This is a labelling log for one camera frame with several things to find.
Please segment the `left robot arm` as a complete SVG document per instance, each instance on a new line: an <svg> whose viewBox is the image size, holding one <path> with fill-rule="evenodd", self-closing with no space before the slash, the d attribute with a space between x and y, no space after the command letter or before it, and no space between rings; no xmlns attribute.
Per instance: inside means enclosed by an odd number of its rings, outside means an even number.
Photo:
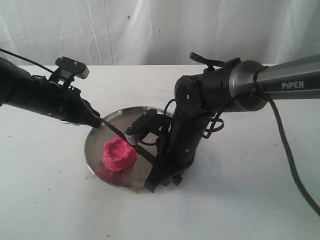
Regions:
<svg viewBox="0 0 320 240"><path fill-rule="evenodd" d="M87 66L77 60L60 57L49 78L32 75L12 62L0 59L0 103L74 125L98 129L102 119L90 103L81 98L81 90L72 86L75 77L86 79Z"/></svg>

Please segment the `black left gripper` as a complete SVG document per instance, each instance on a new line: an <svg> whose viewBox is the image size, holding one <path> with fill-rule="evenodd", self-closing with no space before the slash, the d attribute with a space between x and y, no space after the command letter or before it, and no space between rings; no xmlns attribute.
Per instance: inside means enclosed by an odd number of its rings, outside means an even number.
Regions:
<svg viewBox="0 0 320 240"><path fill-rule="evenodd" d="M32 87L32 112L75 125L99 129L100 113L81 98L81 90L74 86L63 86L49 81L45 76L33 75L36 84Z"/></svg>

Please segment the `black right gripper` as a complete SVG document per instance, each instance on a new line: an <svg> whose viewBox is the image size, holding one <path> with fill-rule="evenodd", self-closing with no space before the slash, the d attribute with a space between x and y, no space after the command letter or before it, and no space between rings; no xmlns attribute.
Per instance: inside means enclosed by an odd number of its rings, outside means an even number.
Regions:
<svg viewBox="0 0 320 240"><path fill-rule="evenodd" d="M164 114L161 117L164 135L159 143L159 156L144 182L144 187L152 193L159 185L180 185L185 170L194 161L196 149L210 120L209 113L187 117L181 109L176 109L172 117Z"/></svg>

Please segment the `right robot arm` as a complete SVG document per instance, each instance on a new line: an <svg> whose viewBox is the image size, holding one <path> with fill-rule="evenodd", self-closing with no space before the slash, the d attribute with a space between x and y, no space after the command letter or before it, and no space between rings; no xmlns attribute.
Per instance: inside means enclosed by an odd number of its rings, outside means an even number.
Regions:
<svg viewBox="0 0 320 240"><path fill-rule="evenodd" d="M320 96L318 54L273 66L239 58L206 59L193 52L189 57L206 68L201 74L182 76L175 84L175 110L161 131L156 161L144 182L151 192L159 185L180 184L201 139L217 131L222 113L255 112L268 99Z"/></svg>

